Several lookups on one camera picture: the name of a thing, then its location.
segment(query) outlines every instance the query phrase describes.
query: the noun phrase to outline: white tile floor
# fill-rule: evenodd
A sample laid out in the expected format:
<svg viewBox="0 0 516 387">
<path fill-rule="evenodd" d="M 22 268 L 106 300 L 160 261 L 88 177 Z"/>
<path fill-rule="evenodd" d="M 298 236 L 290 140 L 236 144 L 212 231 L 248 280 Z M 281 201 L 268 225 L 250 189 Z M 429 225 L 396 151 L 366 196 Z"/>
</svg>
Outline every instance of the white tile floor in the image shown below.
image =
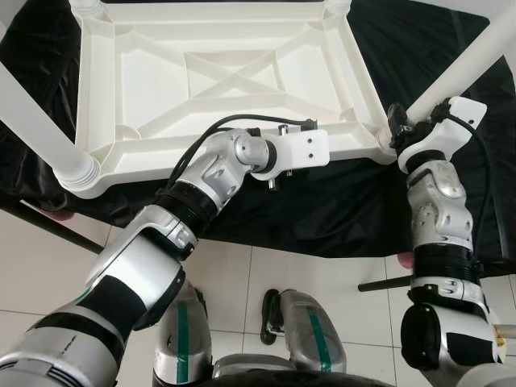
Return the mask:
<svg viewBox="0 0 516 387">
<path fill-rule="evenodd" d="M 100 244 L 119 233 L 84 217 L 67 225 Z M 81 293 L 94 254 L 2 211 L 0 229 L 1 351 L 42 314 Z M 429 385 L 401 355 L 399 330 L 410 305 L 407 289 L 356 290 L 361 282 L 408 274 L 395 256 L 324 260 L 203 240 L 185 262 L 185 271 L 206 298 L 215 359 L 241 351 L 287 357 L 283 339 L 266 347 L 257 333 L 264 292 L 295 288 L 326 309 L 344 342 L 350 373 L 399 387 Z M 483 286 L 500 320 L 516 323 L 516 276 L 489 278 Z M 119 374 L 122 387 L 151 385 L 156 332 L 153 327 L 131 336 Z M 516 346 L 509 351 L 516 356 Z M 516 357 L 508 361 L 516 364 Z"/>
</svg>

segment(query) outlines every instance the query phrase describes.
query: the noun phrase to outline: wire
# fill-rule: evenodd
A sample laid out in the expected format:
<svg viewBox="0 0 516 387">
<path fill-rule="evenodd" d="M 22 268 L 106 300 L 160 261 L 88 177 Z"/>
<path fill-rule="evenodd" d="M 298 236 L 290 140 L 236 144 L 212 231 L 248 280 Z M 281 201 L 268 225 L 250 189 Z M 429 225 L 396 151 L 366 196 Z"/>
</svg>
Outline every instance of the wire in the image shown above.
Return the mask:
<svg viewBox="0 0 516 387">
<path fill-rule="evenodd" d="M 191 146 L 186 150 L 186 152 L 181 156 L 179 161 L 176 164 L 176 167 L 173 169 L 170 174 L 169 181 L 167 182 L 167 188 L 170 188 L 179 176 L 185 171 L 189 162 L 194 157 L 195 153 L 201 147 L 202 143 L 210 137 L 211 135 L 218 133 L 220 131 L 228 131 L 231 128 L 229 127 L 221 127 L 225 123 L 229 123 L 230 121 L 236 121 L 238 119 L 253 119 L 256 121 L 268 121 L 272 123 L 288 123 L 289 125 L 302 125 L 306 123 L 306 121 L 296 121 L 293 119 L 282 119 L 279 117 L 271 117 L 268 115 L 259 115 L 259 114 L 235 114 L 230 115 L 226 118 L 220 119 L 213 125 L 211 125 L 202 135 L 199 137 Z"/>
<path fill-rule="evenodd" d="M 489 198 L 491 197 L 491 159 L 489 158 L 489 153 L 488 153 L 488 150 L 487 150 L 484 140 L 481 138 L 481 136 L 476 132 L 476 130 L 469 123 L 466 123 L 459 117 L 456 117 L 455 115 L 451 115 L 449 113 L 445 116 L 445 118 L 450 119 L 454 123 L 458 123 L 464 129 L 466 129 L 469 133 L 471 133 L 471 136 L 475 139 L 476 143 L 478 144 L 479 148 L 481 149 L 482 156 L 485 159 L 486 170 L 485 170 L 484 197 L 482 199 L 481 212 L 478 217 L 478 226 L 476 227 L 475 233 L 473 235 L 473 242 L 474 242 L 473 253 L 474 253 L 475 257 L 478 257 L 479 256 L 478 252 L 479 252 L 479 247 L 480 247 L 479 236 L 482 235 L 482 227 L 484 226 L 485 213 L 487 211 L 487 205 L 489 203 Z"/>
</svg>

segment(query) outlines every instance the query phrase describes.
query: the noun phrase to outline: black tarp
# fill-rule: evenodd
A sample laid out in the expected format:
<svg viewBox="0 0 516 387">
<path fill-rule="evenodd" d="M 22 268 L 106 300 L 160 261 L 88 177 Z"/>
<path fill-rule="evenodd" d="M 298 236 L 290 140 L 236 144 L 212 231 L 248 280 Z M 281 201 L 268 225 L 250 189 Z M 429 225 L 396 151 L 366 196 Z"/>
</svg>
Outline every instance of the black tarp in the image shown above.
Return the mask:
<svg viewBox="0 0 516 387">
<path fill-rule="evenodd" d="M 489 23 L 406 0 L 354 0 L 348 21 L 385 109 L 392 102 L 409 106 Z M 0 43 L 0 60 L 70 139 L 75 134 L 79 54 L 80 30 L 66 0 L 28 0 Z M 516 97 L 506 61 L 500 59 L 464 96 L 488 105 L 478 131 L 492 158 L 494 200 L 480 258 L 489 275 L 513 273 Z M 452 161 L 477 218 L 485 172 L 480 151 L 470 141 Z M 278 193 L 248 177 L 205 237 L 324 257 L 409 251 L 405 178 L 396 164 L 366 159 L 281 178 Z M 117 185 L 99 198 L 81 200 L 63 190 L 52 170 L 0 127 L 2 205 L 24 199 L 44 210 L 78 212 L 122 227 L 163 184 Z"/>
</svg>

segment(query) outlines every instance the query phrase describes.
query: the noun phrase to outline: electrical cable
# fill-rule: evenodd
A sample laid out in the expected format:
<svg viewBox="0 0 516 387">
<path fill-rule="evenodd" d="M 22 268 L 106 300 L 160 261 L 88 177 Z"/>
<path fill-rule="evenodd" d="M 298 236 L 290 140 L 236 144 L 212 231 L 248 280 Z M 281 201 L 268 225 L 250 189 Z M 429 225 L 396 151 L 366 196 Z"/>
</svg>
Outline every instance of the electrical cable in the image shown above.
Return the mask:
<svg viewBox="0 0 516 387">
<path fill-rule="evenodd" d="M 176 180 L 179 178 L 179 176 L 185 171 L 186 167 L 188 166 L 189 162 L 194 157 L 197 150 L 201 147 L 202 143 L 210 137 L 211 135 L 218 133 L 220 131 L 228 131 L 231 128 L 229 127 L 221 127 L 225 123 L 229 123 L 230 121 L 236 121 L 238 119 L 253 119 L 256 121 L 267 121 L 272 123 L 287 123 L 289 125 L 303 125 L 307 123 L 309 120 L 305 121 L 297 121 L 293 119 L 282 119 L 279 117 L 271 117 L 268 115 L 259 115 L 259 114 L 235 114 L 230 115 L 228 117 L 225 117 L 223 119 L 220 119 L 213 125 L 211 125 L 202 135 L 199 137 L 191 146 L 186 150 L 186 152 L 181 156 L 179 161 L 176 164 L 176 167 L 173 169 L 172 173 L 170 174 L 169 181 L 167 182 L 167 188 L 170 188 Z"/>
<path fill-rule="evenodd" d="M 473 235 L 473 243 L 474 243 L 474 249 L 473 249 L 473 255 L 478 258 L 479 254 L 479 247 L 480 247 L 480 235 L 482 235 L 482 227 L 484 226 L 485 221 L 485 213 L 487 211 L 487 205 L 489 203 L 490 198 L 490 192 L 491 192 L 491 160 L 489 158 L 489 153 L 487 150 L 487 146 L 485 145 L 484 140 L 481 138 L 481 136 L 476 132 L 476 130 L 469 124 L 466 123 L 464 120 L 460 119 L 459 117 L 456 117 L 452 114 L 446 114 L 446 119 L 450 119 L 454 123 L 458 123 L 461 125 L 464 129 L 466 129 L 469 133 L 471 133 L 472 137 L 477 142 L 482 156 L 485 159 L 485 187 L 484 187 L 484 197 L 482 199 L 482 205 L 481 205 L 481 212 L 478 217 L 478 224 L 476 226 L 476 230 Z"/>
</svg>

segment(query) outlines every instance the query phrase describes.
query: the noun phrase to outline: black pole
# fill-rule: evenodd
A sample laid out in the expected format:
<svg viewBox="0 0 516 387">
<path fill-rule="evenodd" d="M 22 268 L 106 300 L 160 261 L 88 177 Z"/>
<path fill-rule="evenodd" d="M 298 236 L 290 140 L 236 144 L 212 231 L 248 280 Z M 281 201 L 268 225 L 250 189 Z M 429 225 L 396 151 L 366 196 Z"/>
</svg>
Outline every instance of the black pole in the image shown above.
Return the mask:
<svg viewBox="0 0 516 387">
<path fill-rule="evenodd" d="M 390 280 L 369 282 L 368 284 L 360 284 L 360 285 L 358 285 L 358 291 L 359 292 L 372 292 L 373 290 L 401 288 L 403 286 L 410 285 L 410 278 L 412 278 L 412 276 L 391 278 Z"/>
<path fill-rule="evenodd" d="M 25 222 L 29 222 L 34 226 L 59 236 L 62 239 L 68 240 L 77 246 L 85 248 L 86 250 L 90 250 L 95 254 L 99 254 L 104 249 L 103 246 L 96 244 L 93 240 L 85 238 L 81 234 L 78 234 L 75 231 L 72 231 L 69 228 L 63 226 L 62 224 L 47 218 L 40 212 L 33 210 L 31 207 L 25 206 L 20 202 L 12 206 L 2 207 L 2 210 L 11 215 L 14 215 L 16 218 L 20 218 Z"/>
</svg>

